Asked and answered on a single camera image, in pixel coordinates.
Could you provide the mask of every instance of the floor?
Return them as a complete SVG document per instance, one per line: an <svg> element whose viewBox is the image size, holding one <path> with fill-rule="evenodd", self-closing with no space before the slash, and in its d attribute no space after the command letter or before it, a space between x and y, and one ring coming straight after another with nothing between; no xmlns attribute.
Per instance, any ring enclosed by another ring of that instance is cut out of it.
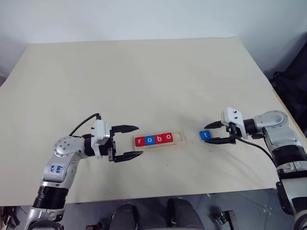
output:
<svg viewBox="0 0 307 230"><path fill-rule="evenodd" d="M96 224L101 218L111 218L117 207L131 203L140 213L140 229L165 227L165 208L170 197L116 200L85 204L66 205L62 220L66 230L85 230L87 225ZM214 224L209 215L211 210L234 210L240 230L290 230L293 229L292 216L285 214L279 204L274 189L253 190L219 194L184 195L197 210L206 230L229 230L228 224ZM22 230L28 207L17 208L17 216Z"/></svg>

